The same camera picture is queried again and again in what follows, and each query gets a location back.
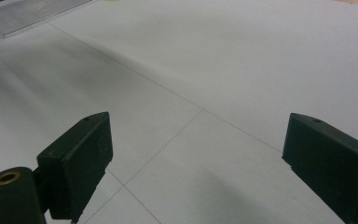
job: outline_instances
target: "white floor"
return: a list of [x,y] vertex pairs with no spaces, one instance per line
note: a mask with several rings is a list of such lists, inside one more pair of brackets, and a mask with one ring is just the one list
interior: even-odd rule
[[0,171],[102,111],[79,223],[342,223],[281,155],[291,112],[358,139],[358,5],[95,1],[0,38]]

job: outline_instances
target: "screw hole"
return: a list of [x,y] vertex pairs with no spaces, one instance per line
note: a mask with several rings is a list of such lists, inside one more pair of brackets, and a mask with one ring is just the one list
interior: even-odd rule
[[0,185],[10,184],[20,177],[20,172],[6,172],[0,175]]

